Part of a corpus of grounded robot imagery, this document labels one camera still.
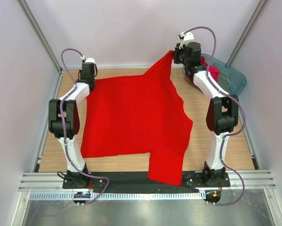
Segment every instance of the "transparent bin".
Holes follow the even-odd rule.
[[[211,59],[211,56],[207,54],[202,54],[205,57],[206,62],[208,63]],[[243,91],[247,81],[245,76],[239,71],[227,66],[217,59],[213,59],[212,66],[217,67],[219,70],[218,84],[226,92],[233,95],[240,95]]]

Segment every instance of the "wooden tabletop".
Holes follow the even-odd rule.
[[[102,69],[98,70],[96,79],[122,75],[138,75],[143,74],[146,70],[145,68]],[[71,73],[74,78],[77,79],[78,71],[71,71]],[[177,89],[177,93],[184,101],[186,114],[193,121],[190,142],[184,157],[183,170],[202,170],[204,161],[208,157],[210,146],[210,131],[206,125],[209,101],[200,90],[185,81],[181,68],[172,68],[171,80]],[[58,97],[68,92],[72,86],[71,79],[65,73]],[[78,110],[81,122],[78,139],[81,145],[86,118],[86,99],[80,103]],[[241,125],[239,123],[235,131],[239,130],[240,127]],[[128,154],[112,157],[87,158],[85,161],[89,171],[148,171],[149,156],[149,153]],[[244,133],[229,139],[225,162],[236,170],[254,169]],[[53,134],[49,133],[39,172],[56,171],[66,171],[66,159],[60,143]]]

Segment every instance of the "blue plastic basket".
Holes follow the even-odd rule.
[[[207,54],[202,54],[202,56],[205,57],[207,63],[211,59],[211,56]],[[247,83],[245,76],[215,58],[213,59],[212,66],[216,66],[220,71],[218,77],[220,87],[231,95],[240,95]]]

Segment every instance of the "plastic bin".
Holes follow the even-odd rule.
[[[210,61],[211,56],[207,54],[202,54],[202,56],[205,57],[207,63]],[[231,95],[240,95],[247,83],[245,76],[215,58],[213,59],[212,66],[216,66],[220,72],[218,76],[220,87]]]

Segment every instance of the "red fabric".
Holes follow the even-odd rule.
[[[208,66],[208,63],[206,62],[206,59],[205,59],[205,57],[203,57],[203,56],[201,56],[201,63],[202,63],[203,65],[205,65],[205,66]],[[210,66],[209,72],[210,72],[212,78],[213,78],[216,82],[218,82],[218,75],[219,75],[219,70],[218,70],[218,68],[217,68],[217,67],[211,67],[211,66]]]
[[[87,97],[84,158],[150,153],[148,178],[181,185],[193,122],[170,80],[172,52],[143,75],[97,80]]]

